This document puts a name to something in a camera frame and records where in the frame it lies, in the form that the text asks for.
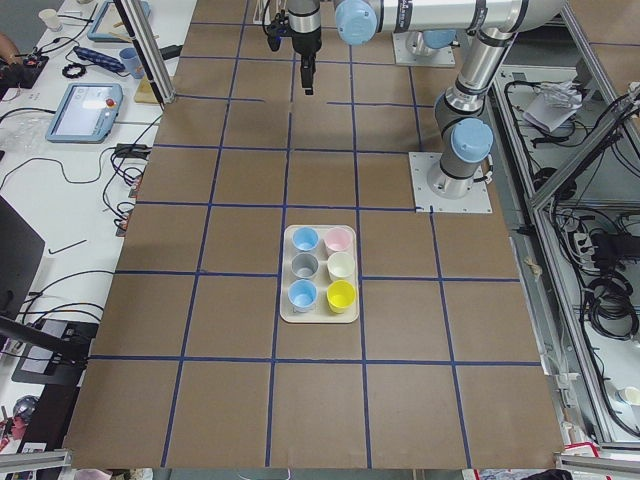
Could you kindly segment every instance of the beige tray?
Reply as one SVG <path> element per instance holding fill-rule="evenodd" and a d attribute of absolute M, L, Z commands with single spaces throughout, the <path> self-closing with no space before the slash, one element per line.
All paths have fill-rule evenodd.
<path fill-rule="evenodd" d="M 293 233 L 302 227 L 311 227 L 318 232 L 320 242 L 314 252 L 318 259 L 318 273 L 312 279 L 318 289 L 318 300 L 314 310 L 305 313 L 295 312 L 293 306 L 289 302 L 289 286 L 297 280 L 291 270 L 291 261 L 299 252 L 293 246 Z M 329 308 L 327 301 L 327 288 L 331 284 L 329 271 L 327 270 L 327 252 L 324 247 L 324 234 L 333 227 L 341 227 L 348 230 L 352 235 L 351 248 L 347 253 L 353 255 L 356 262 L 355 273 L 351 278 L 347 279 L 354 287 L 356 287 L 356 301 L 345 313 L 334 313 Z M 358 285 L 358 250 L 356 232 L 347 225 L 291 225 L 284 232 L 284 245 L 282 252 L 282 275 L 280 288 L 280 316 L 289 323 L 352 323 L 360 316 L 360 287 Z"/>

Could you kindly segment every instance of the tablet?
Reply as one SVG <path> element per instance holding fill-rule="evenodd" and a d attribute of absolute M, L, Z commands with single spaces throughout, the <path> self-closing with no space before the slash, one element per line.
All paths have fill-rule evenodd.
<path fill-rule="evenodd" d="M 121 103 L 118 84 L 72 83 L 45 138 L 58 143 L 100 143 L 111 131 Z"/>
<path fill-rule="evenodd" d="M 149 3 L 142 1 L 140 4 L 144 15 L 148 17 L 149 13 L 151 13 Z M 98 13 L 96 14 L 96 19 L 91 24 L 91 28 L 87 33 L 87 38 L 94 42 L 124 42 L 122 38 L 118 38 L 111 34 L 115 33 L 121 37 L 129 36 L 124 26 L 119 25 L 114 27 L 114 25 L 118 25 L 120 23 L 122 23 L 122 20 L 120 19 L 120 14 L 116 9 L 116 5 L 112 1 L 106 1 L 100 5 Z"/>

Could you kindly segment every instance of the person's arm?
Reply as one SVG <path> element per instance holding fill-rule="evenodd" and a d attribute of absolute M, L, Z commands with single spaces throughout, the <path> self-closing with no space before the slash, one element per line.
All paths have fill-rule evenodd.
<path fill-rule="evenodd" d="M 20 63 L 20 52 L 15 43 L 11 41 L 4 33 L 0 32 L 0 58 L 8 64 Z"/>

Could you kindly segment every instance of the tablet screen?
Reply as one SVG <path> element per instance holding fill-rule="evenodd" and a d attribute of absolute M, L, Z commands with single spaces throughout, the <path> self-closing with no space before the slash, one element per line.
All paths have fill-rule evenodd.
<path fill-rule="evenodd" d="M 53 134 L 93 135 L 110 93 L 110 86 L 74 87 Z"/>

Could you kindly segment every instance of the white table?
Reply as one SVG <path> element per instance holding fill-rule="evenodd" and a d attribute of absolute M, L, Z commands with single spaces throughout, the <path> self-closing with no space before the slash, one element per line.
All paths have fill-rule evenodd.
<path fill-rule="evenodd" d="M 151 5 L 150 23 L 154 33 L 160 35 L 160 47 L 180 45 L 186 37 L 189 21 L 196 0 L 149 0 Z M 69 14 L 88 18 L 96 2 L 79 5 L 75 0 L 66 0 L 59 10 L 60 14 Z M 39 46 L 49 43 L 59 36 L 76 35 L 80 22 L 63 19 L 65 25 L 61 32 L 47 30 L 42 36 Z M 96 43 L 88 40 L 83 34 L 79 38 L 80 45 L 117 57 L 118 52 L 126 47 L 124 43 Z M 38 107 L 55 110 L 62 99 L 67 85 L 72 81 L 63 77 L 62 68 L 68 64 L 64 58 L 74 44 L 70 44 L 50 54 L 50 61 L 36 85 L 31 90 L 23 90 L 21 95 L 9 102 L 0 103 L 0 115 L 19 107 Z M 178 59 L 166 62 L 170 74 L 175 72 Z M 4 159 L 0 162 L 0 182 L 5 175 L 16 166 L 32 157 L 48 157 L 60 160 L 70 179 L 90 180 L 98 174 L 98 157 L 100 152 L 116 143 L 131 143 L 140 135 L 146 126 L 161 113 L 159 106 L 137 104 L 133 95 L 138 81 L 121 78 L 114 73 L 99 67 L 89 67 L 88 72 L 78 82 L 119 83 L 123 87 L 124 100 L 113 130 L 101 144 L 53 144 L 44 139 L 44 132 L 51 120 L 51 115 L 44 113 L 27 113 L 10 117 L 0 124 L 0 149 L 5 150 Z M 11 98 L 15 90 L 11 90 L 5 98 Z M 140 140 L 151 146 L 157 127 L 152 127 Z M 45 240 L 45 255 L 32 290 L 38 290 L 50 282 L 75 272 L 85 270 L 109 270 L 116 267 L 122 238 L 115 236 L 114 215 L 105 211 L 102 192 L 105 184 L 113 174 L 109 163 L 109 153 L 103 156 L 103 173 L 99 181 L 88 185 L 71 185 L 67 183 L 60 167 L 51 162 L 31 162 L 12 174 L 5 183 L 2 195 L 20 215 Z M 129 188 L 116 178 L 109 188 L 112 205 L 126 200 Z M 50 255 L 48 249 L 59 250 L 81 240 L 86 242 Z M 39 299 L 33 310 L 47 310 L 68 302 L 93 302 L 104 305 L 111 285 L 111 275 L 91 274 L 69 279 L 47 292 Z M 84 315 L 65 314 L 65 319 L 86 321 Z M 41 385 L 19 384 L 11 381 L 11 374 L 17 359 L 4 357 L 0 359 L 0 405 L 10 409 L 16 400 L 23 395 L 39 395 Z M 2 453 L 11 453 L 18 442 L 12 442 Z"/>

